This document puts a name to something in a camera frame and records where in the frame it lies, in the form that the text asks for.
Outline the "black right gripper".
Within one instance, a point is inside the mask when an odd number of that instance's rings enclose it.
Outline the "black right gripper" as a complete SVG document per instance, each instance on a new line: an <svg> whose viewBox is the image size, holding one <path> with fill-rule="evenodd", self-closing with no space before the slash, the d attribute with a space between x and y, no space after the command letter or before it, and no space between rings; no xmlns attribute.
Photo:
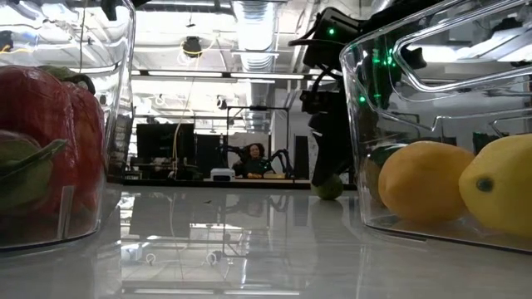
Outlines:
<svg viewBox="0 0 532 299"><path fill-rule="evenodd" d="M318 144L312 184L324 185L348 169L352 161L346 95L338 91L302 91L302 112L311 115L311 131Z"/></svg>

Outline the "round green lime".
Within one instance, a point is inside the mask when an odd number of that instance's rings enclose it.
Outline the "round green lime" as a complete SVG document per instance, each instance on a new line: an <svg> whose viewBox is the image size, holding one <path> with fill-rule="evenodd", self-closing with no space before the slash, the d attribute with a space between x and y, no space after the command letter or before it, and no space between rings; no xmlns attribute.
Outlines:
<svg viewBox="0 0 532 299"><path fill-rule="evenodd" d="M335 200L342 195L343 183L341 178L334 174L319 186L311 185L313 193L322 200Z"/></svg>

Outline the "orange lemon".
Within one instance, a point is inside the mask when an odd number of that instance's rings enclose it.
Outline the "orange lemon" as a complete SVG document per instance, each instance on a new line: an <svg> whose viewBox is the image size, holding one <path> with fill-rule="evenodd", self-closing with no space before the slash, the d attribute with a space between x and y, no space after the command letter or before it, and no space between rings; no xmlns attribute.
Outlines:
<svg viewBox="0 0 532 299"><path fill-rule="evenodd" d="M382 166L378 193L399 218L442 223L462 216L466 206L458 180L474 154L455 145L417 141L394 152Z"/></svg>

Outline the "yellow lemon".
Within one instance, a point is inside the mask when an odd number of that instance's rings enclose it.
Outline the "yellow lemon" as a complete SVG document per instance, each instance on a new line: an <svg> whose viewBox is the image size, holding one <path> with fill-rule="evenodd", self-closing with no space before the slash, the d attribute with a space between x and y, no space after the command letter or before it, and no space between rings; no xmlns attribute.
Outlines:
<svg viewBox="0 0 532 299"><path fill-rule="evenodd" d="M532 134L483 147L461 174L459 190L483 226L532 238Z"/></svg>

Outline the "red bell pepper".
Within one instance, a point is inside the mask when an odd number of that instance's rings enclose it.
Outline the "red bell pepper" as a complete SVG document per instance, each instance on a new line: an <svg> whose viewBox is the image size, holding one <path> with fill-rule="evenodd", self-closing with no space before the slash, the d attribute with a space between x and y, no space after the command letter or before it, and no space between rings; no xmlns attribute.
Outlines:
<svg viewBox="0 0 532 299"><path fill-rule="evenodd" d="M67 140L47 194L0 213L0 250L57 243L96 230L105 158L104 112L85 74L54 66L0 66L0 130L41 147Z"/></svg>

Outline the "person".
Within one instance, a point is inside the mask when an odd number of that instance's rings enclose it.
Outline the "person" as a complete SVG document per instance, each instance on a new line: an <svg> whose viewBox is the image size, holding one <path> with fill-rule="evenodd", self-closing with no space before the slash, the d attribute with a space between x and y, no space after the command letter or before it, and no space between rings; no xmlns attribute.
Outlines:
<svg viewBox="0 0 532 299"><path fill-rule="evenodd" d="M232 166L236 176L261 179L265 174L273 172L271 163L265 159L264 146L260 143L248 145L243 158Z"/></svg>

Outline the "white box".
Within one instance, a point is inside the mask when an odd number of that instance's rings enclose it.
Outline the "white box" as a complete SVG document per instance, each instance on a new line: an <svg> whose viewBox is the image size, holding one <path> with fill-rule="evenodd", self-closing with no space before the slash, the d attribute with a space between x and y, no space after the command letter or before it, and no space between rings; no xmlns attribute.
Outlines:
<svg viewBox="0 0 532 299"><path fill-rule="evenodd" d="M210 179L213 181L230 182L235 180L235 171L230 168L213 168L210 171Z"/></svg>

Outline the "clear plastic basket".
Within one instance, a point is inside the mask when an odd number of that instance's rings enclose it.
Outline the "clear plastic basket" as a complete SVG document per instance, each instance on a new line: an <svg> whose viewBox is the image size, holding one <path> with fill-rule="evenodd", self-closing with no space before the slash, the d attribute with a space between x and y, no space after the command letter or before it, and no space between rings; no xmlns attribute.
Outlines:
<svg viewBox="0 0 532 299"><path fill-rule="evenodd" d="M399 235L532 255L532 238L456 220L415 223L374 202L365 179L378 146L434 141L476 157L490 142L532 134L532 0L442 0L341 52L362 221Z"/></svg>
<svg viewBox="0 0 532 299"><path fill-rule="evenodd" d="M124 166L119 139L131 125L131 67L135 40L132 0L0 0L0 66L54 66L87 75L104 112L105 166L96 230L108 179Z"/></svg>

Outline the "black monitor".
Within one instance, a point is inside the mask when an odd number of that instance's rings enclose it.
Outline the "black monitor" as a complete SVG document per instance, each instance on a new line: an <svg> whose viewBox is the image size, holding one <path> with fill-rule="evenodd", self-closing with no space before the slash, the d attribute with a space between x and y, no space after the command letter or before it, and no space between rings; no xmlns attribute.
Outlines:
<svg viewBox="0 0 532 299"><path fill-rule="evenodd" d="M193 124L138 124L135 132L137 164L150 164L157 158L195 164Z"/></svg>

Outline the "black frame stand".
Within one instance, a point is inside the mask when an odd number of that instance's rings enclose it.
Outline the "black frame stand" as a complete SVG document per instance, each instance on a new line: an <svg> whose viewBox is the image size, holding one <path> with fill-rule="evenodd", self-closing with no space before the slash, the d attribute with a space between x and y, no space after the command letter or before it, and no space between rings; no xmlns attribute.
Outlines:
<svg viewBox="0 0 532 299"><path fill-rule="evenodd" d="M231 135L229 134L229 129L234 125L236 119L241 118L244 122L244 128L246 130L251 130L251 133L260 133L260 129L264 129L263 136L267 141L267 144L264 145L261 142L248 142L245 145L233 145L243 148L246 151L246 147L253 143L260 143L264 146L265 149L265 159L269 162L269 158L274 153L271 153L269 146L271 145L271 133L270 125L271 121L266 120L266 116L271 116L275 110L284 110L284 108L268 107L265 105L252 105L252 106L229 106L227 108L226 114L226 136L223 138L223 144L231 145L229 143ZM238 155L233 153L228 153L229 167L232 169L234 163L236 163L240 158ZM262 179L286 179L281 170L281 165L276 159L271 165L273 172L265 174ZM236 179L247 179L240 176L236 176Z"/></svg>

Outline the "silver ventilation duct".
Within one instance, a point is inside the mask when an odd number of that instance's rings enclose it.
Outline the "silver ventilation duct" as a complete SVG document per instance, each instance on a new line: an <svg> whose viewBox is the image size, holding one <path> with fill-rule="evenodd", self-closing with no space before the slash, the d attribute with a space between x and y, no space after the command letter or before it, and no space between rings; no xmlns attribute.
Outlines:
<svg viewBox="0 0 532 299"><path fill-rule="evenodd" d="M242 72L273 72L273 36L276 9L273 2L241 0L233 1L237 17L238 47ZM249 83L246 91L248 106L273 106L269 95L273 83ZM267 133L270 129L271 110L247 110L244 117L246 130L253 133Z"/></svg>

